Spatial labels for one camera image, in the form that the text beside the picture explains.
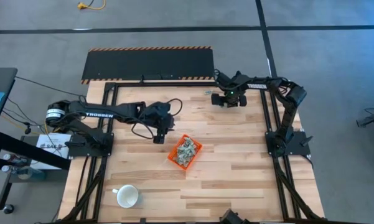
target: black ramp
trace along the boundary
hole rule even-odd
[[[209,79],[213,75],[210,47],[140,47],[91,49],[82,83],[90,80]]]

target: wooden table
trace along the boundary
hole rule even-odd
[[[104,85],[90,82],[88,102],[101,103]],[[259,91],[246,92],[246,107],[221,108],[211,105],[206,90],[220,93],[215,87],[119,89],[117,104],[145,101],[149,105],[157,100],[180,98],[184,106],[175,117],[175,131],[166,136],[163,145],[135,136],[130,125],[114,122],[115,142],[106,167],[99,222],[139,222],[140,218],[147,218],[147,222],[209,222],[218,221],[228,208],[250,221],[282,220],[273,163],[264,139],[266,125]],[[267,99],[274,121],[269,96]],[[178,109],[179,103],[174,102],[172,113]],[[95,118],[85,121],[91,127],[97,124]],[[298,115],[294,127],[301,128]],[[143,126],[137,126],[137,131],[149,134]],[[183,134],[203,144],[187,171],[167,160]],[[316,214],[323,216],[311,165],[301,156],[289,158],[297,191]],[[71,163],[59,218],[75,204],[84,160],[77,158]],[[125,184],[136,186],[142,195],[142,200],[129,209],[121,208],[112,192]],[[285,192],[292,217],[290,196],[286,189]],[[87,217],[92,216],[94,198],[93,193]]]

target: white cup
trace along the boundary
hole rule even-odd
[[[118,204],[123,208],[130,208],[137,203],[138,190],[135,186],[125,185],[118,189],[113,189],[113,193],[116,194]]]

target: orange plastic crate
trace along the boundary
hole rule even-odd
[[[184,144],[184,142],[185,142],[185,137],[188,137],[188,138],[190,138],[193,142],[194,142],[194,144],[197,146],[197,153],[193,156],[193,158],[191,159],[191,161],[188,163],[188,165],[187,165],[187,167],[185,167],[185,166],[182,166],[182,165],[179,165],[178,163],[177,163],[177,148],[179,147],[179,146],[181,146],[182,144]],[[169,155],[167,156],[167,158],[170,160],[170,161],[172,161],[172,162],[174,162],[177,166],[179,166],[179,167],[181,167],[181,169],[183,169],[183,170],[187,170],[188,169],[188,167],[189,166],[191,166],[191,164],[192,164],[192,162],[194,161],[194,159],[195,159],[195,157],[197,157],[197,154],[200,152],[200,150],[201,150],[201,148],[202,148],[202,144],[201,143],[199,143],[199,142],[197,142],[197,141],[195,141],[195,140],[193,140],[190,136],[188,136],[188,135],[183,135],[182,137],[181,137],[181,139],[180,139],[180,141],[173,147],[173,150],[171,150],[171,152],[169,153]]]

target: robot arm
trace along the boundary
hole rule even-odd
[[[212,104],[227,107],[246,106],[247,100],[245,91],[251,90],[268,90],[272,93],[285,107],[284,116],[282,117],[281,126],[277,129],[274,143],[277,148],[284,149],[286,144],[293,137],[292,123],[297,112],[297,107],[306,97],[307,92],[303,87],[291,82],[285,78],[250,78],[237,72],[233,78],[228,78],[224,73],[216,70],[215,81],[218,87],[224,91],[224,96],[212,94]],[[280,89],[289,91],[284,95]]]
[[[146,106],[145,102],[122,103],[117,106],[106,106],[87,103],[86,101],[58,101],[49,105],[46,123],[53,128],[63,128],[84,134],[99,140],[101,130],[95,131],[80,122],[81,117],[113,118],[121,123],[142,124],[145,127],[157,129],[157,135],[146,137],[153,138],[154,143],[163,144],[164,136],[174,126],[173,115],[169,103],[156,102]]]

